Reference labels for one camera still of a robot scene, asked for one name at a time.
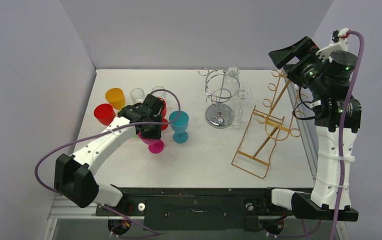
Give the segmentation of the yellow plastic wine glass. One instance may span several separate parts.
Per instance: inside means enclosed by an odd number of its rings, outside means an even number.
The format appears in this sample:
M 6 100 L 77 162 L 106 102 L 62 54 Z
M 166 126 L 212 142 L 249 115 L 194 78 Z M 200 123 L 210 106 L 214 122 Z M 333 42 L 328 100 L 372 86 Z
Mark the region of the yellow plastic wine glass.
M 116 110 L 121 110 L 126 104 L 126 98 L 121 88 L 111 88 L 105 93 L 105 99 Z

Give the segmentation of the blue plastic wine glass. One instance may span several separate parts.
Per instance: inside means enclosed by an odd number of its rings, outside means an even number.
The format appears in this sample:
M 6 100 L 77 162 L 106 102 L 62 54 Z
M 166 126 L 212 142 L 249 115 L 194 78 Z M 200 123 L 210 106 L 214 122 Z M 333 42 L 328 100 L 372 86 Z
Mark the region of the blue plastic wine glass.
M 187 128 L 189 126 L 189 115 L 184 111 L 174 111 L 169 115 L 169 122 L 172 122 L 177 115 L 179 114 L 179 117 L 177 120 L 170 124 L 173 133 L 173 141 L 177 144 L 184 144 L 188 138 L 189 135 L 187 133 Z

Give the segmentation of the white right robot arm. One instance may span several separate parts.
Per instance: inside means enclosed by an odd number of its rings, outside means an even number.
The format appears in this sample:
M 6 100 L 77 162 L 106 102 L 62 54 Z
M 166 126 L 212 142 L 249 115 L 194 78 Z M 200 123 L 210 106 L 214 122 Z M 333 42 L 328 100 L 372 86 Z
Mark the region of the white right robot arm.
M 352 95 L 360 56 L 348 51 L 347 38 L 347 33 L 336 33 L 330 45 L 319 48 L 305 36 L 268 54 L 291 82 L 311 91 L 318 139 L 312 192 L 275 188 L 261 199 L 268 214 L 281 207 L 298 219 L 355 222 L 359 218 L 350 200 L 349 173 L 362 117 L 361 103 Z

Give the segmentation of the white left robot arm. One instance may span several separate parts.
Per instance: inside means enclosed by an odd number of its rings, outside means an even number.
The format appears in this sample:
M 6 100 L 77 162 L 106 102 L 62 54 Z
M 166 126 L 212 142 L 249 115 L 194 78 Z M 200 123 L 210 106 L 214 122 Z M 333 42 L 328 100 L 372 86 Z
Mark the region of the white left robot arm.
M 54 188 L 80 208 L 92 203 L 108 205 L 115 215 L 128 209 L 123 193 L 110 184 L 98 183 L 95 174 L 126 141 L 136 135 L 160 140 L 162 111 L 166 104 L 148 94 L 142 103 L 124 106 L 97 138 L 71 155 L 61 154 L 55 162 Z

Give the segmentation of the red plastic wine glass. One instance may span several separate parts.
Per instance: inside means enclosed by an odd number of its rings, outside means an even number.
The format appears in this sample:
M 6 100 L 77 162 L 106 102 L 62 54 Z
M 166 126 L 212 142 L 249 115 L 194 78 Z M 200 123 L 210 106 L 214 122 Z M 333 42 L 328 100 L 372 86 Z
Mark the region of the red plastic wine glass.
M 94 109 L 93 115 L 104 126 L 109 126 L 116 116 L 113 107 L 108 103 L 98 105 Z

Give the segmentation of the pink plastic wine glass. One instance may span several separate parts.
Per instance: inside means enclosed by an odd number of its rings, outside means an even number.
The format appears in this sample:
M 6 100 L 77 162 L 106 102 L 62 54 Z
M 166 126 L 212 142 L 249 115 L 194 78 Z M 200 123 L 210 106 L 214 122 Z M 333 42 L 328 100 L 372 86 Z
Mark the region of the pink plastic wine glass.
M 153 154 L 159 154 L 164 150 L 165 144 L 161 139 L 147 139 L 143 138 L 141 133 L 138 133 L 139 139 L 147 145 L 148 150 Z

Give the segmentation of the patterned clear glass goblet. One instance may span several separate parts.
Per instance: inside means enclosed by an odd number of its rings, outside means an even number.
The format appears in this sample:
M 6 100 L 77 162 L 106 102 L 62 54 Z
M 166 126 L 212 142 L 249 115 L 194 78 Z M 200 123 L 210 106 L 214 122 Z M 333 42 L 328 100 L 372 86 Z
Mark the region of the patterned clear glass goblet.
M 165 98 L 166 97 L 166 92 L 165 92 L 165 88 L 163 86 L 155 86 L 152 90 L 151 90 L 151 94 L 157 98 Z

